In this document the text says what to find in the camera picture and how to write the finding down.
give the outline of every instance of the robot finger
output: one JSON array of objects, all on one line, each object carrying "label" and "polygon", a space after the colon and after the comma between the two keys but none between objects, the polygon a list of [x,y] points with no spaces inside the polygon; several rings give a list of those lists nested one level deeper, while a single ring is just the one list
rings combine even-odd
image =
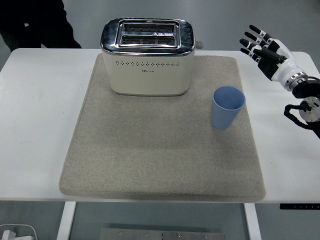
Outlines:
[{"label": "robot finger", "polygon": [[269,45],[266,43],[266,41],[264,41],[261,38],[256,37],[255,35],[251,34],[250,32],[245,32],[244,35],[246,35],[248,38],[252,39],[253,41],[255,41],[258,45],[260,45],[261,47],[267,48],[269,47]]},{"label": "robot finger", "polygon": [[250,25],[249,28],[255,33],[259,34],[259,36],[262,37],[268,44],[273,42],[274,39],[265,31],[262,31],[261,29],[253,25]]},{"label": "robot finger", "polygon": [[250,41],[248,41],[247,39],[241,38],[240,39],[240,43],[246,47],[247,49],[249,49],[250,51],[253,51],[254,49],[261,49],[260,45],[257,45],[255,43],[252,43]]},{"label": "robot finger", "polygon": [[254,54],[270,61],[273,64],[281,64],[284,62],[284,60],[286,60],[286,57],[281,56],[267,48],[261,47],[260,45],[256,45],[246,39],[240,39],[240,43]]},{"label": "robot finger", "polygon": [[261,60],[261,57],[259,57],[257,54],[253,53],[252,51],[249,51],[244,48],[241,48],[240,51],[244,54],[247,54],[250,58],[252,58],[257,63],[259,63]]}]

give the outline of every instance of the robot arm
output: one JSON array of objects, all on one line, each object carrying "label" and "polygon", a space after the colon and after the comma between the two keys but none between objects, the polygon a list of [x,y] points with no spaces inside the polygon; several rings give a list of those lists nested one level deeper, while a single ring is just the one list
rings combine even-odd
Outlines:
[{"label": "robot arm", "polygon": [[[245,48],[241,48],[241,52],[257,62],[258,68],[269,80],[279,82],[297,99],[303,99],[300,105],[287,105],[284,115],[298,126],[313,130],[320,138],[320,79],[308,76],[299,68],[294,55],[280,40],[272,38],[253,25],[249,28],[261,38],[245,32],[245,36],[255,43],[242,38],[240,43]],[[291,114],[291,109],[299,110],[300,116],[307,124]]]}]

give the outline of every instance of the person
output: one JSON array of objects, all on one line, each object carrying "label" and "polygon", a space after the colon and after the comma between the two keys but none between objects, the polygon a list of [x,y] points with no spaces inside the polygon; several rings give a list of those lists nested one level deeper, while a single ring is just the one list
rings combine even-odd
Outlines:
[{"label": "person", "polygon": [[0,34],[18,48],[80,49],[62,0],[0,0]]}]

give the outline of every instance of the plastic cup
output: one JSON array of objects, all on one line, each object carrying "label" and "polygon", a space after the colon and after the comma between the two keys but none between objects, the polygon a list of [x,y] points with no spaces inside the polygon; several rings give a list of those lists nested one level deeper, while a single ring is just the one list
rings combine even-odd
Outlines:
[{"label": "plastic cup", "polygon": [[227,129],[246,103],[245,95],[236,87],[218,87],[212,95],[211,124]]}]

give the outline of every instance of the cream toaster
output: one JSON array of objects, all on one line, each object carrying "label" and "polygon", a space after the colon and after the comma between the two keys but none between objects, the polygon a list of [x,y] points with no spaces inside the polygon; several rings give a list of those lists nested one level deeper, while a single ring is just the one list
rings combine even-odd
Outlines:
[{"label": "cream toaster", "polygon": [[196,41],[184,20],[113,19],[100,45],[110,87],[118,94],[179,96],[189,88]]}]

